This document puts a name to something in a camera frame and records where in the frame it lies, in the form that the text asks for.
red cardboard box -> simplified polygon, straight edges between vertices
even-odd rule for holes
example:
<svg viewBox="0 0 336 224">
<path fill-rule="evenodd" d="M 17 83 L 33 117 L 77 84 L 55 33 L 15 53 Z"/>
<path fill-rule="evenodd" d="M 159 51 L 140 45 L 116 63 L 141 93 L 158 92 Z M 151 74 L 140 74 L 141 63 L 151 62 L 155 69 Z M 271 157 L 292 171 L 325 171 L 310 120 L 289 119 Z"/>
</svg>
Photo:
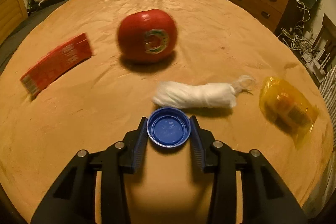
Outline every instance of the red cardboard box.
<svg viewBox="0 0 336 224">
<path fill-rule="evenodd" d="M 86 34 L 80 34 L 40 59 L 21 77 L 21 82 L 32 96 L 36 96 L 67 70 L 91 56 Z"/>
</svg>

striped fabric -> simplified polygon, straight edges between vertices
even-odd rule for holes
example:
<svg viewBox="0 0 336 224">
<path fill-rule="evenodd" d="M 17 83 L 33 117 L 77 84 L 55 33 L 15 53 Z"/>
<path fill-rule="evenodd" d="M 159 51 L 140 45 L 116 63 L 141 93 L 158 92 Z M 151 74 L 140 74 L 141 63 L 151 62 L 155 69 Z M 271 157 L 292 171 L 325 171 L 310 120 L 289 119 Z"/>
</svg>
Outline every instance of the striped fabric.
<svg viewBox="0 0 336 224">
<path fill-rule="evenodd" d="M 330 70 L 320 85 L 320 92 L 327 106 L 334 129 L 334 147 L 336 147 L 336 66 Z"/>
</svg>

wooden table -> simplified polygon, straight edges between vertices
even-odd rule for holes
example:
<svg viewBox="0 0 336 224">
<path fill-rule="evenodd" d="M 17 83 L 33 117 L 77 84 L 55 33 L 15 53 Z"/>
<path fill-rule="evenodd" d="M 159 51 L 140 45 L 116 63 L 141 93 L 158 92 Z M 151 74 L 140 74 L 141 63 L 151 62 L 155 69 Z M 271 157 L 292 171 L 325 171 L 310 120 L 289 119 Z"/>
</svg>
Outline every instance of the wooden table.
<svg viewBox="0 0 336 224">
<path fill-rule="evenodd" d="M 175 54 L 151 66 L 122 62 L 116 44 L 120 21 L 154 8 L 176 21 Z M 43 55 L 82 32 L 94 56 L 31 101 L 19 78 Z M 70 0 L 55 10 L 26 37 L 0 77 L 0 183 L 30 221 L 78 150 L 105 150 L 151 114 L 159 81 L 201 85 L 233 82 L 241 75 L 253 76 L 257 86 L 251 94 L 239 95 L 232 111 L 186 113 L 195 114 L 202 128 L 235 150 L 259 149 L 302 205 L 332 151 L 325 103 L 290 49 L 227 0 Z M 300 144 L 259 110 L 262 82 L 271 75 L 288 80 L 320 110 L 311 134 Z M 192 163 L 189 142 L 175 153 L 158 151 L 148 142 L 143 169 L 125 176 L 132 224 L 205 223 L 212 181 L 211 174 L 203 175 Z"/>
</svg>

yellow package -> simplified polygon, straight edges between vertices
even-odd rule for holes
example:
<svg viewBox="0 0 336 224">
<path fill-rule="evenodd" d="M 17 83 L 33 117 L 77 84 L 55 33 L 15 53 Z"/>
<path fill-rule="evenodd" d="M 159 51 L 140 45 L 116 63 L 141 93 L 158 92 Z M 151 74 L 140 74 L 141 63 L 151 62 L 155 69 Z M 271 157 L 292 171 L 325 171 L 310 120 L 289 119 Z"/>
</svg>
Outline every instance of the yellow package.
<svg viewBox="0 0 336 224">
<path fill-rule="evenodd" d="M 310 132 L 318 116 L 318 109 L 301 92 L 277 77 L 265 79 L 259 107 L 268 120 L 291 134 Z"/>
</svg>

red tomato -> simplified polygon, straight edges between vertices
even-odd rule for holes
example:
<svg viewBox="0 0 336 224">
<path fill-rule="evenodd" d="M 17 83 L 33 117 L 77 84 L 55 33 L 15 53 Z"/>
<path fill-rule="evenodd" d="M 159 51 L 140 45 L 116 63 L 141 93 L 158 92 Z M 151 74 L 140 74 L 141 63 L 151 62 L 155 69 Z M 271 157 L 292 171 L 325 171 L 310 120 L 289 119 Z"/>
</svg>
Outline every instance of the red tomato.
<svg viewBox="0 0 336 224">
<path fill-rule="evenodd" d="M 155 63 L 174 50 L 177 28 L 166 12 L 153 9 L 129 15 L 121 22 L 118 44 L 126 59 Z"/>
</svg>

